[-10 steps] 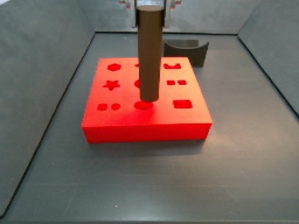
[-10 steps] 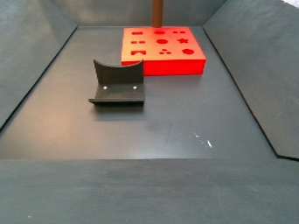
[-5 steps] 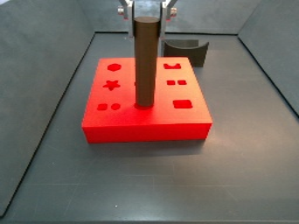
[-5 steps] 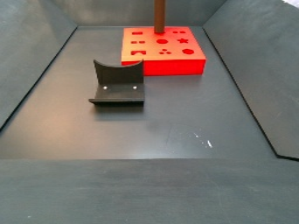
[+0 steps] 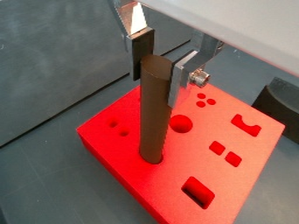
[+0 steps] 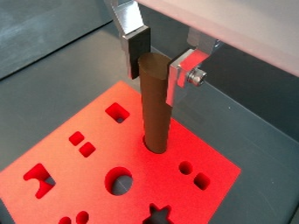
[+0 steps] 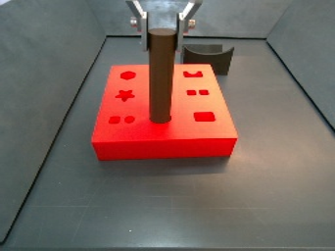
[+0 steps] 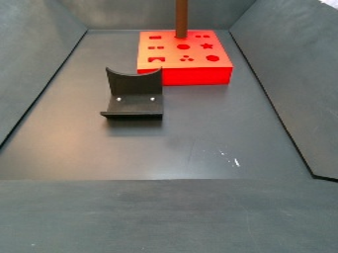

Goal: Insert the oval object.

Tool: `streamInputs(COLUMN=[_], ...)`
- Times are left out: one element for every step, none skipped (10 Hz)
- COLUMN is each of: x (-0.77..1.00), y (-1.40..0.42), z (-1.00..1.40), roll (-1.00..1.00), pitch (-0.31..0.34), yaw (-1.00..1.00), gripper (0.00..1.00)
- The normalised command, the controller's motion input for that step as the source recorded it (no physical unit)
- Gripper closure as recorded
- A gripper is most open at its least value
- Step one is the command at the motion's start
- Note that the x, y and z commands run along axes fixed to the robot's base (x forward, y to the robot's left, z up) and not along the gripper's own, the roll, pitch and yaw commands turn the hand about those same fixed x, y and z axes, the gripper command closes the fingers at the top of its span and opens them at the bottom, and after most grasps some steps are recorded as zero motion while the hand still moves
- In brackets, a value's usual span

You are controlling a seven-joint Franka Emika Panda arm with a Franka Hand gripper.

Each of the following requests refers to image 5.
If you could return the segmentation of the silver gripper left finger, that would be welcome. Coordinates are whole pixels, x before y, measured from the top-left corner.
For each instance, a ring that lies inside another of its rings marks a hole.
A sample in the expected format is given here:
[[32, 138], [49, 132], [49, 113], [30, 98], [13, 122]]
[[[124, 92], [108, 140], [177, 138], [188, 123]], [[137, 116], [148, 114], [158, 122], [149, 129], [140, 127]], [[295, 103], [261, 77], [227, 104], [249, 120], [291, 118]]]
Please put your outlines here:
[[129, 54], [129, 74], [140, 79], [141, 58], [153, 53], [154, 30], [146, 25], [142, 6], [134, 0], [112, 0]]

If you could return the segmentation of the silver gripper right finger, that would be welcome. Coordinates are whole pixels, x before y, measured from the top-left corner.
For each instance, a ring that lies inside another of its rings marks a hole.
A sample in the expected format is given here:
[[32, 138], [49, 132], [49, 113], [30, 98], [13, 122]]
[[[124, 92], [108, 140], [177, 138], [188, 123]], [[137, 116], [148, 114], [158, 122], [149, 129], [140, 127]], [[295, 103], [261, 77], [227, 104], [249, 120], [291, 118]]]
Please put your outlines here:
[[168, 106], [174, 107], [182, 89], [190, 84], [203, 88], [211, 78], [204, 67], [217, 55], [224, 42], [201, 31], [190, 35], [190, 50], [172, 64], [172, 78], [168, 94]]

